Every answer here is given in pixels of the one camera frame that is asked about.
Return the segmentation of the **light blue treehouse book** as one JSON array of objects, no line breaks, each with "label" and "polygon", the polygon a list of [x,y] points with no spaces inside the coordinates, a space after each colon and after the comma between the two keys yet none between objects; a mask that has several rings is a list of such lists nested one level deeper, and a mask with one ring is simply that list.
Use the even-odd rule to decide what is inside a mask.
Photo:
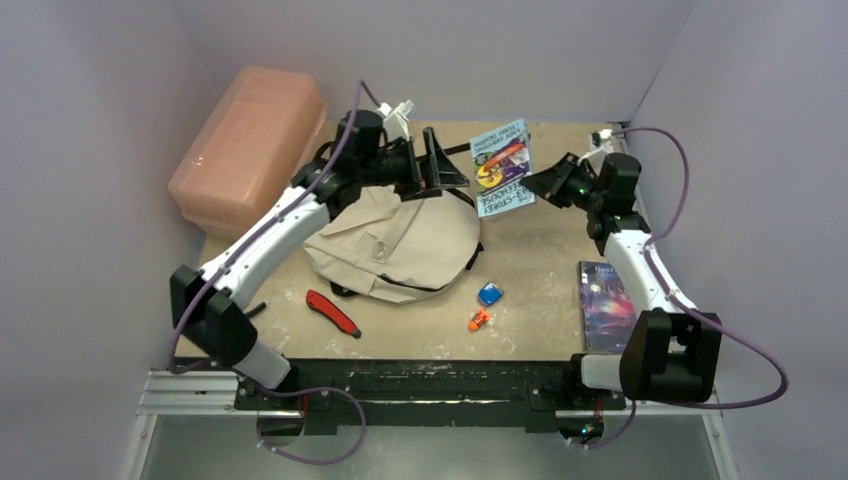
[{"label": "light blue treehouse book", "polygon": [[530,132],[518,119],[470,140],[472,185],[480,218],[532,205],[536,196],[521,184],[533,174]]}]

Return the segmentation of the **beige backpack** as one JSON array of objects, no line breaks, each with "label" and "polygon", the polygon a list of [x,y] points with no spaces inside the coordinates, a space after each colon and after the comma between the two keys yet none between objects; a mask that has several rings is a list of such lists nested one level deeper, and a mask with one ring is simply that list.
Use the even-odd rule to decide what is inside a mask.
[{"label": "beige backpack", "polygon": [[463,190],[403,201],[391,187],[374,186],[303,249],[335,294],[407,304],[452,286],[483,245],[475,201]]}]

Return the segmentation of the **dark galaxy cover book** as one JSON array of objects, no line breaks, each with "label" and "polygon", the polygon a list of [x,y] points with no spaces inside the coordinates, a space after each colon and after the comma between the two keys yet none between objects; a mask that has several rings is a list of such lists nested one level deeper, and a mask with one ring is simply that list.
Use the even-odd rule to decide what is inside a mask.
[{"label": "dark galaxy cover book", "polygon": [[620,354],[636,323],[632,302],[608,263],[580,261],[579,301],[585,348],[590,353]]}]

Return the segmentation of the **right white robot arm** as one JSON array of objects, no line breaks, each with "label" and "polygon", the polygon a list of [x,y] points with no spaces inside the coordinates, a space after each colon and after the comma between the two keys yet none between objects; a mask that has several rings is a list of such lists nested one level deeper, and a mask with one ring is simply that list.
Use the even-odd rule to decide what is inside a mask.
[{"label": "right white robot arm", "polygon": [[604,156],[599,173],[572,153],[554,166],[521,179],[537,197],[587,215],[587,234],[614,268],[638,315],[623,352],[577,354],[578,370],[564,376],[561,392],[576,407],[601,390],[631,400],[700,404],[712,394],[722,335],[717,315],[698,310],[662,278],[650,259],[651,230],[635,208],[640,162],[627,154]]}]

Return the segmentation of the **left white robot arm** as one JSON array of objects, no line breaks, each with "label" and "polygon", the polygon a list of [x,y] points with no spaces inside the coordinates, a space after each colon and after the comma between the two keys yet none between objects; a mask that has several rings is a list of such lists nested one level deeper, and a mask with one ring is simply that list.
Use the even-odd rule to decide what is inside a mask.
[{"label": "left white robot arm", "polygon": [[412,201],[470,184],[432,128],[423,131],[425,154],[418,157],[412,141],[389,139],[385,121],[378,112],[351,109],[335,139],[319,148],[256,224],[210,263],[183,265],[169,279],[171,343],[185,337],[211,363],[252,379],[272,408],[292,405],[298,382],[289,360],[260,341],[244,310],[275,269],[365,187],[390,187],[400,200]]}]

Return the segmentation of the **blue pencil sharpener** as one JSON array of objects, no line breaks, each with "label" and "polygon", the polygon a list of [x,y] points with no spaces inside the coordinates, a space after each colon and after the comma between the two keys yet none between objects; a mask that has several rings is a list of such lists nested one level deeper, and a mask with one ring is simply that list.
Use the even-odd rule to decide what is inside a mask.
[{"label": "blue pencil sharpener", "polygon": [[487,282],[478,291],[477,301],[484,308],[489,308],[502,300],[504,294],[504,290],[496,283]]}]

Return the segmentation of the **orange small toy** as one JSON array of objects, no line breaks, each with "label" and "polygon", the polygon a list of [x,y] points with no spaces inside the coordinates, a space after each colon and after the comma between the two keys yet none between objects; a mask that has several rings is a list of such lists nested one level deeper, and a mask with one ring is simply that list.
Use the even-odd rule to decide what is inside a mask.
[{"label": "orange small toy", "polygon": [[468,329],[471,332],[479,331],[491,319],[491,315],[483,308],[480,308],[471,318],[468,324]]}]

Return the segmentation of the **pink plastic storage box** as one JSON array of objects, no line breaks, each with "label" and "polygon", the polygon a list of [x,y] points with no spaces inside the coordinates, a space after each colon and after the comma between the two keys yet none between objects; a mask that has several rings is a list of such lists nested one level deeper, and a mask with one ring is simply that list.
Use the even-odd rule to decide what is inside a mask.
[{"label": "pink plastic storage box", "polygon": [[305,164],[325,119],[311,75],[243,68],[169,181],[183,218],[210,236],[238,239]]}]

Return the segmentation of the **red utility knife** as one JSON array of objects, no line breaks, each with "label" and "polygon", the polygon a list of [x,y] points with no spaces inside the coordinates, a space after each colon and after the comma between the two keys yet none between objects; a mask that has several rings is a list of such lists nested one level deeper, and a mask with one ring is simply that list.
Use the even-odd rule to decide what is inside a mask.
[{"label": "red utility knife", "polygon": [[340,332],[360,339],[362,332],[355,322],[331,300],[315,290],[308,290],[305,301],[310,310],[331,322]]}]

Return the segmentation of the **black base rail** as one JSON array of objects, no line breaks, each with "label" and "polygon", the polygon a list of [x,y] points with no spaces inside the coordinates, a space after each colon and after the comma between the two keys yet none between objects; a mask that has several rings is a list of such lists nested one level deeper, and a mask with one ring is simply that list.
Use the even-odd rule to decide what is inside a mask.
[{"label": "black base rail", "polygon": [[278,387],[244,373],[183,358],[182,378],[225,377],[228,410],[260,417],[298,415],[307,435],[341,426],[562,428],[560,412],[625,407],[622,393],[587,387],[576,359],[568,361],[424,361],[296,359]]}]

